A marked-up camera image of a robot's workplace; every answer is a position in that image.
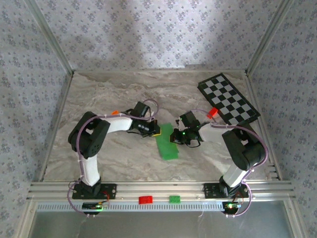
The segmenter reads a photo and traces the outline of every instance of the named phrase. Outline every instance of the floral wallpaper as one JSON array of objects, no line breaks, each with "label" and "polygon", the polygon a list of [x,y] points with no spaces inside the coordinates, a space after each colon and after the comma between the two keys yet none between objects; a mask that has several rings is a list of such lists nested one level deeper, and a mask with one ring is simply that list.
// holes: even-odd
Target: floral wallpaper
[{"label": "floral wallpaper", "polygon": [[252,79],[283,178],[292,180],[309,234],[317,237],[317,1],[299,0]]},{"label": "floral wallpaper", "polygon": [[280,0],[38,0],[74,70],[246,68]]},{"label": "floral wallpaper", "polygon": [[38,178],[66,73],[22,0],[0,2],[0,237]]}]

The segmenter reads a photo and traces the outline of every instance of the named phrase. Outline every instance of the marble surface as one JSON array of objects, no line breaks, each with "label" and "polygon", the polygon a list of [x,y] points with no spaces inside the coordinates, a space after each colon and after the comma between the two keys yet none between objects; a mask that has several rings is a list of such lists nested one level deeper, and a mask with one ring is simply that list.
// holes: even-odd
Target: marble surface
[{"label": "marble surface", "polygon": [[[137,101],[155,99],[161,106],[156,119],[170,122],[184,112],[211,106],[197,89],[198,82],[216,75],[213,72],[118,72],[75,74],[72,80],[59,128],[50,154],[45,181],[70,181],[79,178],[77,154],[67,138],[86,111],[110,114],[133,108]],[[248,98],[240,74],[226,74]],[[200,122],[207,120],[196,113]],[[98,154],[98,167],[103,181],[142,180],[218,180],[233,163],[220,143],[203,142],[199,148],[178,146],[179,159],[164,161],[153,137],[142,138],[126,132],[106,136]],[[257,169],[251,179],[267,177],[266,166]]]}]

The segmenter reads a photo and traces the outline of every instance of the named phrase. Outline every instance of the green mat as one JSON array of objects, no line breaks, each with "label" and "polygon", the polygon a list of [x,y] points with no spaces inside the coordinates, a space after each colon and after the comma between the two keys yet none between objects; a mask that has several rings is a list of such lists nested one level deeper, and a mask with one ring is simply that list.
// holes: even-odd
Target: green mat
[{"label": "green mat", "polygon": [[160,135],[155,138],[157,140],[158,151],[163,160],[178,159],[178,149],[175,143],[169,142],[169,137],[173,133],[173,126],[171,123],[162,124],[160,126]]}]

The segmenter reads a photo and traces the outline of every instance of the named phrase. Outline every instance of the black and white checkerboard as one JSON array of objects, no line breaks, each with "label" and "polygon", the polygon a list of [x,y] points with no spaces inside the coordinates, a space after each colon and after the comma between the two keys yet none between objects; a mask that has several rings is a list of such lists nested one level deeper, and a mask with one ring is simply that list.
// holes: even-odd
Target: black and white checkerboard
[{"label": "black and white checkerboard", "polygon": [[229,125],[242,121],[251,123],[260,116],[222,73],[200,82],[198,89],[208,102],[219,110],[219,115]]}]

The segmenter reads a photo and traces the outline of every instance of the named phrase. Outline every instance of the red block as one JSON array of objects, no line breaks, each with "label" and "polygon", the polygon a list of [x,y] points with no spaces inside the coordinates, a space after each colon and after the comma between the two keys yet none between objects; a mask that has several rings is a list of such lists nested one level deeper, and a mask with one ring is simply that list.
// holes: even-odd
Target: red block
[{"label": "red block", "polygon": [[209,114],[211,115],[211,116],[216,116],[217,115],[217,113],[218,113],[218,109],[217,108],[212,108],[211,110],[210,110],[210,112],[209,112]]},{"label": "red block", "polygon": [[139,197],[139,204],[152,204],[152,203],[153,203],[152,196]]}]

